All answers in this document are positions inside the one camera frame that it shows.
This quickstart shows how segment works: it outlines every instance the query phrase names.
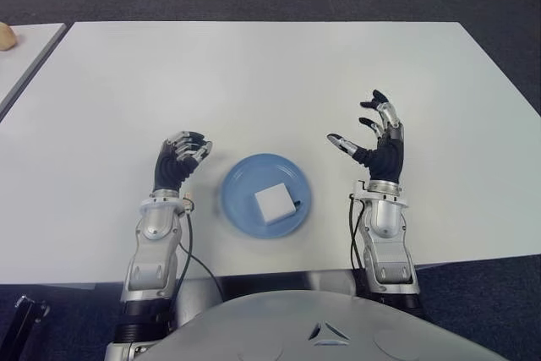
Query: robot finger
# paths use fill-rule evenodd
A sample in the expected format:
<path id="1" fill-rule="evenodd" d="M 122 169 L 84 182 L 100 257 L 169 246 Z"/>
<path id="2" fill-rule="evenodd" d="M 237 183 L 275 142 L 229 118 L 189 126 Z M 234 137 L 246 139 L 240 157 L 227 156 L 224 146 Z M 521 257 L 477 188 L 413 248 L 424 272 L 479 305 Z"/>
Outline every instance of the robot finger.
<path id="1" fill-rule="evenodd" d="M 368 109 L 374 109 L 377 111 L 383 122 L 383 129 L 387 129 L 389 126 L 397 129 L 400 125 L 400 119 L 396 115 L 395 108 L 392 106 L 392 103 L 389 102 L 389 99 L 378 90 L 372 92 L 371 101 L 361 101 L 361 106 Z"/>
<path id="2" fill-rule="evenodd" d="M 381 103 L 387 103 L 388 101 L 389 99 L 387 99 L 383 93 L 381 93 L 379 90 L 374 89 L 374 91 L 372 92 L 372 100 L 361 101 L 361 106 L 366 107 L 367 109 L 377 110 L 378 106 Z"/>
<path id="3" fill-rule="evenodd" d="M 197 162 L 202 162 L 207 156 L 209 156 L 210 151 L 212 150 L 212 141 L 207 141 L 205 145 L 199 148 L 195 154 L 192 155 Z"/>
<path id="4" fill-rule="evenodd" d="M 173 145 L 178 145 L 186 141 L 200 143 L 204 137 L 205 136 L 203 134 L 195 133 L 194 131 L 180 131 L 169 137 L 167 142 Z"/>
<path id="5" fill-rule="evenodd" d="M 183 155 L 189 153 L 190 151 L 196 152 L 199 150 L 203 145 L 205 145 L 205 142 L 202 143 L 190 143 L 190 142 L 183 142 L 182 144 L 176 145 L 177 149 L 175 150 L 175 153 L 178 156 L 178 160 L 181 161 L 183 159 Z"/>
<path id="6" fill-rule="evenodd" d="M 369 118 L 358 118 L 358 121 L 361 124 L 364 124 L 365 126 L 370 127 L 374 131 L 376 137 L 378 139 L 381 139 L 381 137 L 383 136 L 383 127 L 381 127 L 375 121 L 370 120 Z"/>
<path id="7" fill-rule="evenodd" d="M 327 135 L 327 139 L 341 151 L 353 156 L 355 152 L 360 148 L 355 143 L 352 143 L 348 139 L 344 139 L 341 135 L 330 133 Z"/>

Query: dark floor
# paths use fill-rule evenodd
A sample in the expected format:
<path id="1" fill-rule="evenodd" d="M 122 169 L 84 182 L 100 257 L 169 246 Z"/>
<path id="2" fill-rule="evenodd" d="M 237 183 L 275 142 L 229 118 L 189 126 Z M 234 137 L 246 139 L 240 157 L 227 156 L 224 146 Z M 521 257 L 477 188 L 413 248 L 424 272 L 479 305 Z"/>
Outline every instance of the dark floor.
<path id="1" fill-rule="evenodd" d="M 12 25 L 110 19 L 458 21 L 541 111 L 541 0 L 0 0 L 0 21 Z M 421 271 L 426 309 L 436 324 L 509 359 L 539 361 L 540 264 L 536 256 Z M 233 286 L 248 291 L 299 283 L 281 276 Z M 0 336 L 22 292 L 53 306 L 26 359 L 101 359 L 111 339 L 119 285 L 94 291 L 0 287 Z"/>
<path id="2" fill-rule="evenodd" d="M 429 318 L 510 360 L 541 359 L 541 256 L 442 265 L 418 273 Z M 302 273 L 225 278 L 227 298 L 305 289 Z M 32 332 L 23 359 L 97 361 L 112 339 L 122 286 L 95 290 L 0 286 L 0 336 L 22 294 L 46 300 L 51 313 Z"/>

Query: white cube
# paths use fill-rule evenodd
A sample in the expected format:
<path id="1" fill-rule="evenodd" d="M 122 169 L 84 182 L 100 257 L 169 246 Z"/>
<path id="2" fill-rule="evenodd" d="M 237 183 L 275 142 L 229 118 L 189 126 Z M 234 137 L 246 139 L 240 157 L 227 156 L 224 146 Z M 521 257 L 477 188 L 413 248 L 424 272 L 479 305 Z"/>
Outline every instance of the white cube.
<path id="1" fill-rule="evenodd" d="M 284 183 L 260 190 L 255 199 L 267 225 L 295 214 L 295 204 Z"/>

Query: blue plate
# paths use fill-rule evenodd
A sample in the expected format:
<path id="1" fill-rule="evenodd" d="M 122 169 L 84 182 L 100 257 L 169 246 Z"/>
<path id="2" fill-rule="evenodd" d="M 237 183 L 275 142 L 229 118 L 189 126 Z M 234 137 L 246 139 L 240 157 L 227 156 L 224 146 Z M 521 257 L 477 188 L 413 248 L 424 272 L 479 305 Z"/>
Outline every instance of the blue plate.
<path id="1" fill-rule="evenodd" d="M 276 223 L 265 225 L 254 194 L 279 183 L 286 185 L 297 212 Z M 243 232 L 257 238 L 283 237 L 303 222 L 312 196 L 302 171 L 283 156 L 258 154 L 240 161 L 221 185 L 221 204 L 227 218 Z"/>

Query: tabletop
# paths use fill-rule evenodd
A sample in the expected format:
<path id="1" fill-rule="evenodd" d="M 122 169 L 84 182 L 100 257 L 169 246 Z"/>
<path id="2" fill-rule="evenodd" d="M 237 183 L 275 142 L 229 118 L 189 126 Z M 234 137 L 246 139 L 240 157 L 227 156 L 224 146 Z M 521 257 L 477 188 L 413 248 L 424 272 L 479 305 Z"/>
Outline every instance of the tabletop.
<path id="1" fill-rule="evenodd" d="M 539 115 L 458 23 L 78 23 L 0 123 L 0 282 L 121 281 L 161 142 L 182 129 L 215 143 L 182 191 L 218 276 L 349 268 L 348 195 L 369 175 L 325 136 L 374 147 L 358 125 L 372 89 L 404 123 L 415 263 L 541 251 Z M 312 189 L 284 238 L 220 207 L 228 171 L 261 152 Z"/>
<path id="2" fill-rule="evenodd" d="M 0 52 L 0 117 L 66 26 L 14 25 L 12 29 L 17 36 L 17 45 Z"/>

